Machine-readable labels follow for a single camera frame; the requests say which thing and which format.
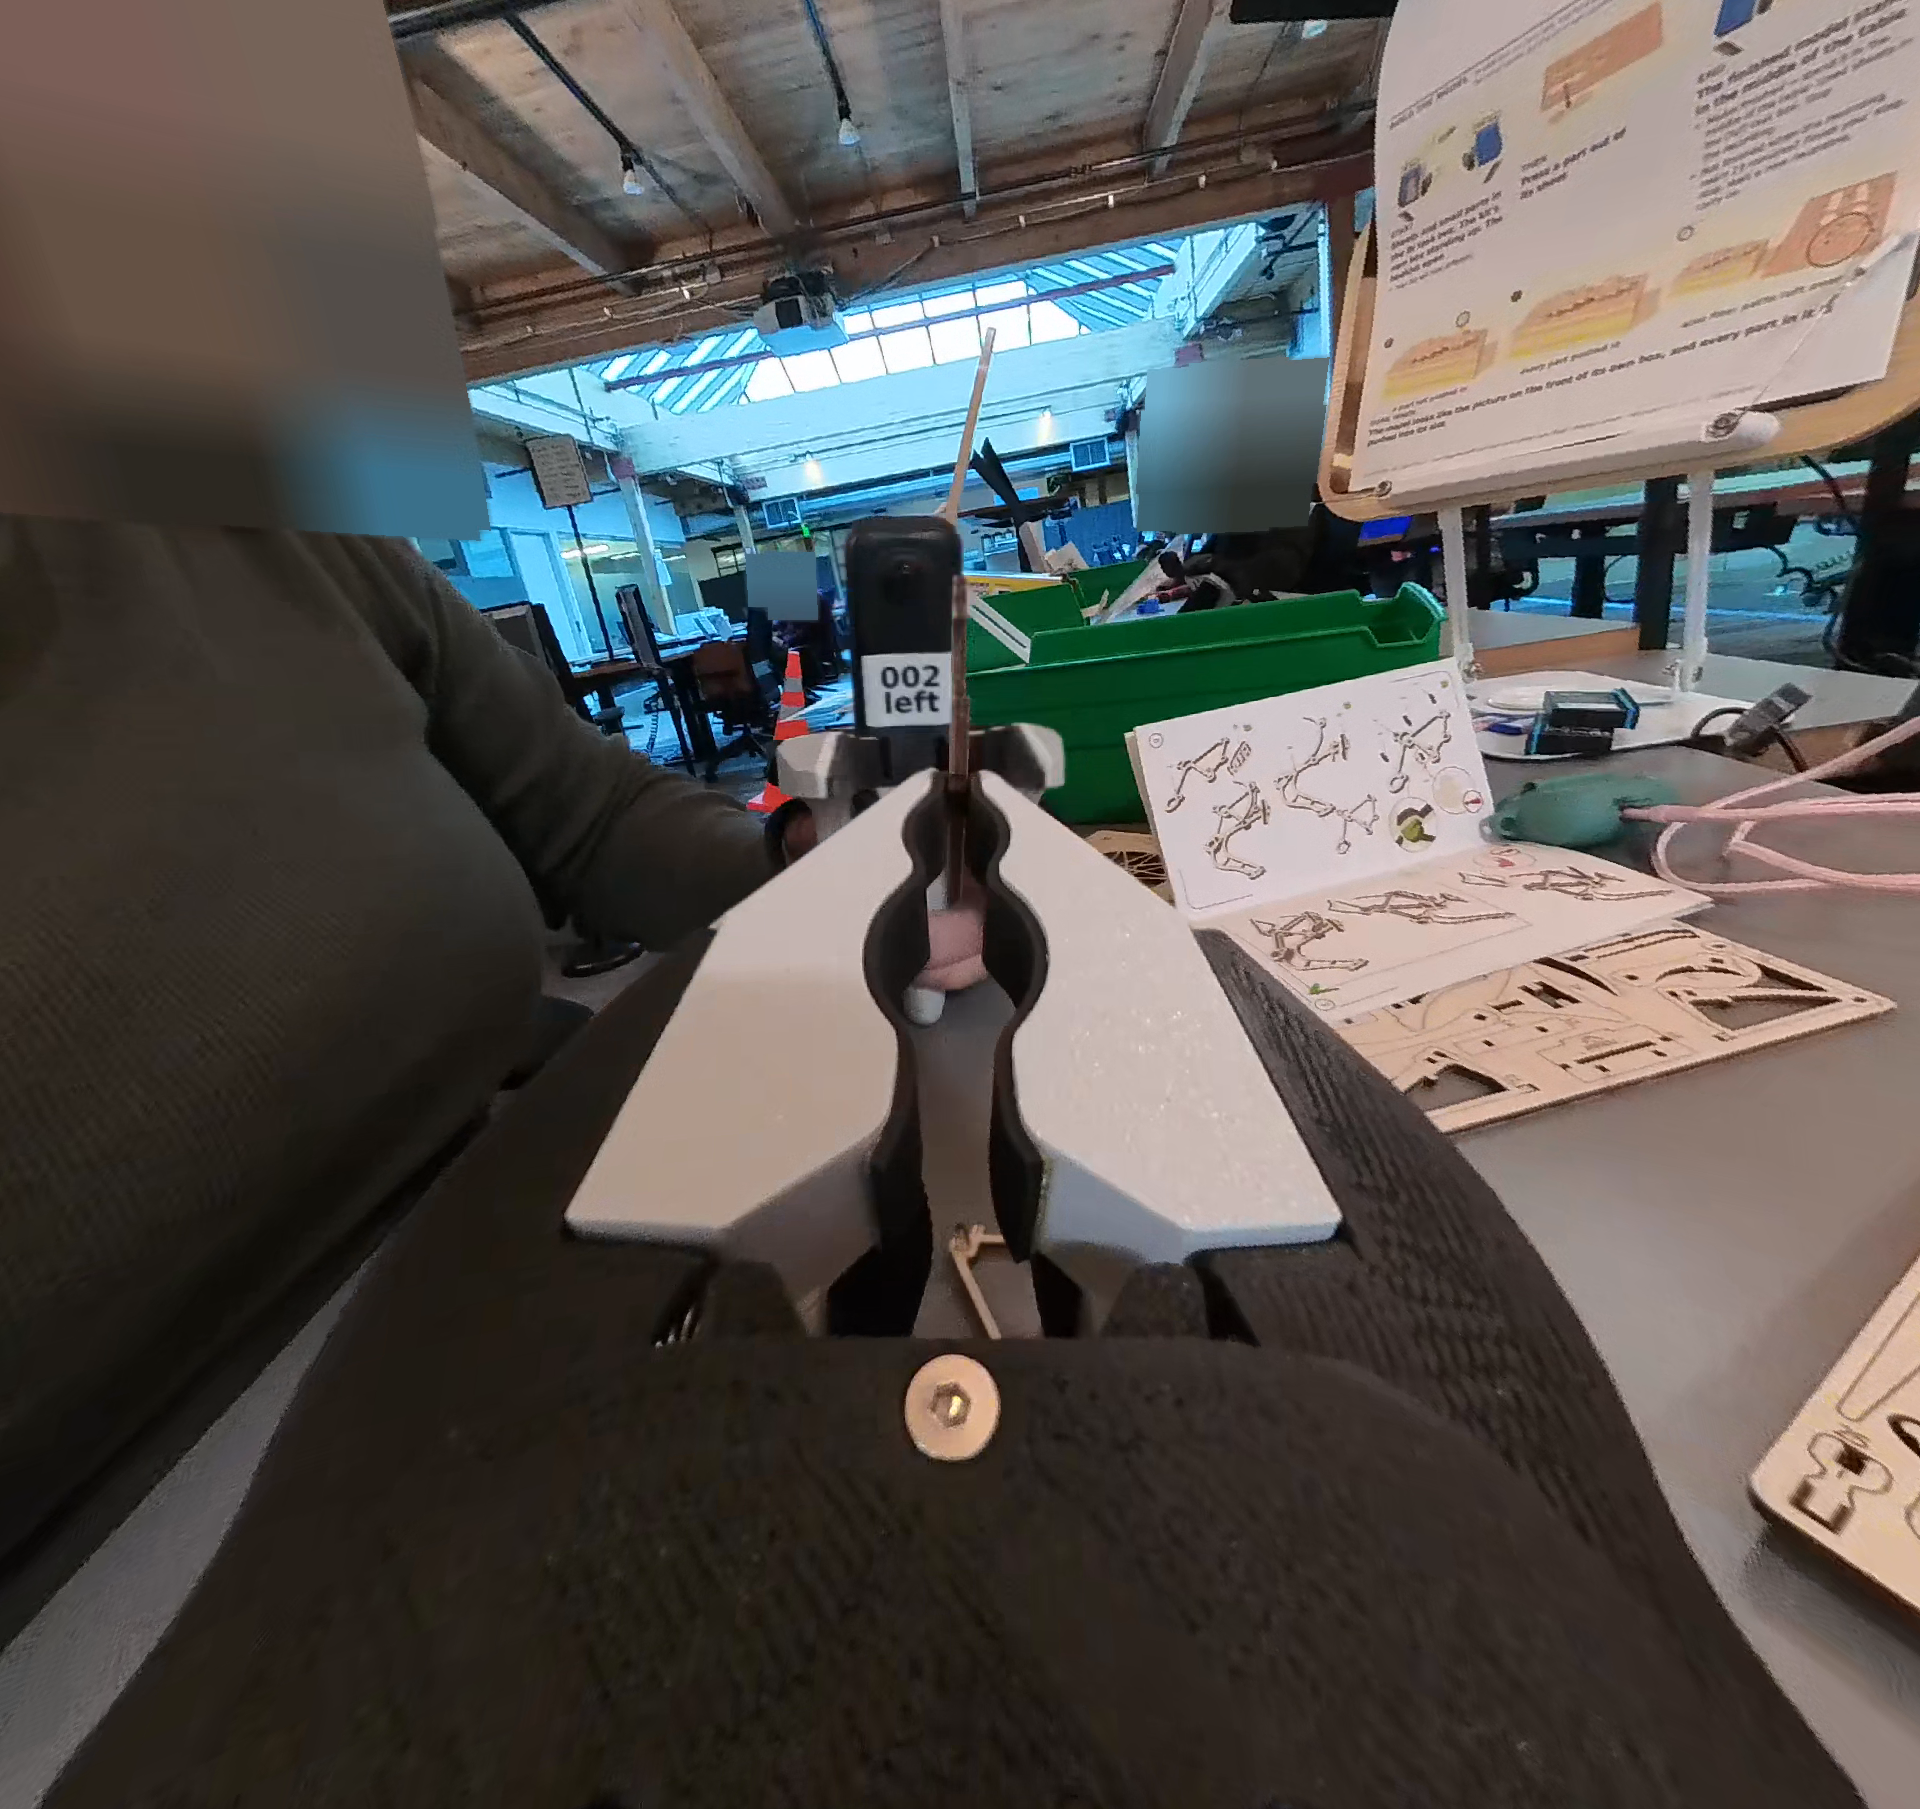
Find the teal silicone pouch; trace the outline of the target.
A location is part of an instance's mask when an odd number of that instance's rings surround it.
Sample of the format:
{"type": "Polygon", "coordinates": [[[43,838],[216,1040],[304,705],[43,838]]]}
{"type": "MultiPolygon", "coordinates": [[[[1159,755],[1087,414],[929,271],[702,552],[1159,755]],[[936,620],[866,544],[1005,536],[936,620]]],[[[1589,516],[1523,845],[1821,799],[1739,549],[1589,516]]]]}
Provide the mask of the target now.
{"type": "Polygon", "coordinates": [[[1626,811],[1675,801],[1665,782],[1638,773],[1602,768],[1527,782],[1496,802],[1490,840],[1590,850],[1620,838],[1626,811]]]}

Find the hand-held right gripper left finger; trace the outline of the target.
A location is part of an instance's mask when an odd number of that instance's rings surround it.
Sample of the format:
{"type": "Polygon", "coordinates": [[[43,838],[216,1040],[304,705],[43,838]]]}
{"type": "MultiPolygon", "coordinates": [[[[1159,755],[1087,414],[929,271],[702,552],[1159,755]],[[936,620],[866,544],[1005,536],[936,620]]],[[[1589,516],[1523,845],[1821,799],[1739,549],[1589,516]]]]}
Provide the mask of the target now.
{"type": "Polygon", "coordinates": [[[934,1242],[906,996],[946,822],[927,768],[718,922],[574,1235],[768,1266],[832,1331],[915,1327],[934,1242]]]}

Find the wooden model arm part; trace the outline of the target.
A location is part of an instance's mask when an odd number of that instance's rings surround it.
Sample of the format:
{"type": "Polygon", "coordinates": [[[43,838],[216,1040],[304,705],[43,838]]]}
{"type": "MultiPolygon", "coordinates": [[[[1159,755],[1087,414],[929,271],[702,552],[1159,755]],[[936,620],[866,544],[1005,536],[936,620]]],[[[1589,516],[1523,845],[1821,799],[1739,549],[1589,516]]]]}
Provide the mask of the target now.
{"type": "Polygon", "coordinates": [[[995,330],[982,332],[975,376],[960,437],[960,457],[948,484],[946,500],[939,512],[953,534],[955,574],[948,599],[948,716],[946,716],[946,755],[943,768],[943,812],[945,812],[945,855],[941,875],[929,887],[929,907],[936,912],[957,909],[965,882],[965,838],[969,815],[969,743],[971,716],[965,687],[965,629],[969,615],[969,591],[963,575],[963,557],[960,540],[961,496],[971,464],[975,432],[979,423],[985,387],[995,352],[995,330]]]}

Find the white instruction booklet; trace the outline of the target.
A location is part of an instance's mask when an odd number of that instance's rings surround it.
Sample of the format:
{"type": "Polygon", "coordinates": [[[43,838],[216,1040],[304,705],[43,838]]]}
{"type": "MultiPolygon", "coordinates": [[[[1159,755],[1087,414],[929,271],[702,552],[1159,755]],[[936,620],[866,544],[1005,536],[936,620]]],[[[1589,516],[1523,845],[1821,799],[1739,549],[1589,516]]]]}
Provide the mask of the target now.
{"type": "Polygon", "coordinates": [[[1572,849],[1493,841],[1449,662],[1153,719],[1125,746],[1189,926],[1335,1022],[1706,904],[1572,849]]]}

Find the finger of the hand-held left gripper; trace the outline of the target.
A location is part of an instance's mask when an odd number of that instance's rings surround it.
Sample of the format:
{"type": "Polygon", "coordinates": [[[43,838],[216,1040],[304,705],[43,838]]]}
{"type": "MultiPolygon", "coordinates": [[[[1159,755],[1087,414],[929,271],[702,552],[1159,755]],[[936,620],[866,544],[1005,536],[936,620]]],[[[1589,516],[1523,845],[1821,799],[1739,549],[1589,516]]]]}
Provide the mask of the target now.
{"type": "Polygon", "coordinates": [[[841,831],[867,791],[867,738],[850,728],[779,740],[777,788],[814,816],[818,836],[841,831]]]}
{"type": "Polygon", "coordinates": [[[1066,743],[1045,726],[1016,721],[971,728],[971,807],[1001,807],[1016,795],[1043,804],[1066,782],[1066,743]]]}

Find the orange traffic cone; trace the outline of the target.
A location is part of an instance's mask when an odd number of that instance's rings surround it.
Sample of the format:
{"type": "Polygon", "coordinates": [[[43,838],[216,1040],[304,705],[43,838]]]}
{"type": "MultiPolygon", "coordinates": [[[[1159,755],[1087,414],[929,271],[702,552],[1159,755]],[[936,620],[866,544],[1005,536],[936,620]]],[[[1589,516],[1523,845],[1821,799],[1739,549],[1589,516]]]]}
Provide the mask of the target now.
{"type": "Polygon", "coordinates": [[[764,788],[749,802],[753,812],[770,816],[789,802],[789,795],[782,788],[782,751],[789,741],[806,738],[808,734],[811,726],[806,719],[803,660],[799,650],[791,650],[777,702],[775,728],[772,734],[772,756],[766,763],[764,788]]]}

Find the small black blue box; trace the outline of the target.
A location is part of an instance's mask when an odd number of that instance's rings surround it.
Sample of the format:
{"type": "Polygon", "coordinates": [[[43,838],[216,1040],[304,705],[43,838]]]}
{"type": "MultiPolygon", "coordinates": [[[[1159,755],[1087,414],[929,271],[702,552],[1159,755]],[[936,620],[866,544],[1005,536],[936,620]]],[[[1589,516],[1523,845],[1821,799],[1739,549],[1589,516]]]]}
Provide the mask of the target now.
{"type": "Polygon", "coordinates": [[[1527,732],[1532,758],[1595,758],[1612,755],[1638,728],[1640,702],[1626,690],[1552,687],[1542,692],[1527,732]]]}

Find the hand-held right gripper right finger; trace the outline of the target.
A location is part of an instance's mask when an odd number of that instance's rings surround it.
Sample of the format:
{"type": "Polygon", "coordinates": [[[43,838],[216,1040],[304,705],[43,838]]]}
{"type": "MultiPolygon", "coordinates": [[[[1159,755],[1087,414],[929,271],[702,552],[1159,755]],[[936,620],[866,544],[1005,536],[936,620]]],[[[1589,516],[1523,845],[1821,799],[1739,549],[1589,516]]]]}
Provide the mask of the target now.
{"type": "Polygon", "coordinates": [[[1010,1002],[989,1186],[1043,1331],[1146,1266],[1330,1242],[1340,1207],[1183,915],[991,768],[971,870],[1010,1002]]]}

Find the person's left forearm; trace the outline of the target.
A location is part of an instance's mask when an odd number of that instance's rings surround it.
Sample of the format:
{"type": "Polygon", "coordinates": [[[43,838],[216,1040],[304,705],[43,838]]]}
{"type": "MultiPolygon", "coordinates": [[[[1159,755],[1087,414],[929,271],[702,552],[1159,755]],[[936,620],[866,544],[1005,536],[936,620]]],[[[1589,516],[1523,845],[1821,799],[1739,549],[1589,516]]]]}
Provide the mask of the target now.
{"type": "Polygon", "coordinates": [[[649,765],[565,700],[404,549],[427,741],[512,850],[543,902],[590,932],[670,951],[772,882],[789,845],[724,795],[649,765]]]}

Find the laser-cut wooden parts sheet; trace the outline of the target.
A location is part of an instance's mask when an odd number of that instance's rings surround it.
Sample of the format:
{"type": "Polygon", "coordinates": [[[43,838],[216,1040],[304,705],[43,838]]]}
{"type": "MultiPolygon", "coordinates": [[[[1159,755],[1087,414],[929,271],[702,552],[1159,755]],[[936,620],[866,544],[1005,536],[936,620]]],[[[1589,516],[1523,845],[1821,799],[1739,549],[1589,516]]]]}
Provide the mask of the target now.
{"type": "Polygon", "coordinates": [[[1882,994],[1685,920],[1355,1018],[1349,1046],[1445,1133],[1895,1013],[1882,994]]]}
{"type": "Polygon", "coordinates": [[[1753,1469],[1752,1505],[1919,1616],[1919,1268],[1867,1316],[1753,1469]]]}

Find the wooden spoked wheel part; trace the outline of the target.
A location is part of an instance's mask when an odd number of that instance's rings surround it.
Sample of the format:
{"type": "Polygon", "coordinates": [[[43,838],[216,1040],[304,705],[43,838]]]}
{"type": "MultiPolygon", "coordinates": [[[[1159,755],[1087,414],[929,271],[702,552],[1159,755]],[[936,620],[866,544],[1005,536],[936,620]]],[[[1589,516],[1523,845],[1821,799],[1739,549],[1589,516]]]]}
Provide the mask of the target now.
{"type": "Polygon", "coordinates": [[[1187,926],[1187,915],[1181,907],[1159,841],[1148,829],[1098,827],[1087,831],[1084,841],[1102,861],[1112,863],[1142,890],[1166,902],[1187,926]]]}

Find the person's left hand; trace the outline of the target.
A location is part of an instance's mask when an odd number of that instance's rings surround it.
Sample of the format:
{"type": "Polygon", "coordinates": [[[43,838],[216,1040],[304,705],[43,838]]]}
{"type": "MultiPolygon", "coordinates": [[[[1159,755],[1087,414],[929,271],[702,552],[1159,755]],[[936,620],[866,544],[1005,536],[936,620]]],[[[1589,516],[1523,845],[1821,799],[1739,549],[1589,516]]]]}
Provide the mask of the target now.
{"type": "Polygon", "coordinates": [[[922,994],[967,993],[986,980],[985,886],[967,872],[951,887],[945,879],[927,894],[927,957],[913,980],[922,994]]]}

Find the black adapter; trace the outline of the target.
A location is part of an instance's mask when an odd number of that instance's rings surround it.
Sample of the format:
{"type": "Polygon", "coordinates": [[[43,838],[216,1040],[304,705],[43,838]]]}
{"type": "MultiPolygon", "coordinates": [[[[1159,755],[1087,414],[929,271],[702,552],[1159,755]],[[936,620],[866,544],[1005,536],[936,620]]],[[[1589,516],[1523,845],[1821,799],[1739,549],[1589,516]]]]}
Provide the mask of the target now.
{"type": "Polygon", "coordinates": [[[1804,768],[1807,763],[1794,740],[1792,721],[1810,700],[1810,692],[1782,684],[1741,707],[1713,707],[1692,723],[1689,741],[1739,761],[1756,761],[1777,751],[1804,768]]]}

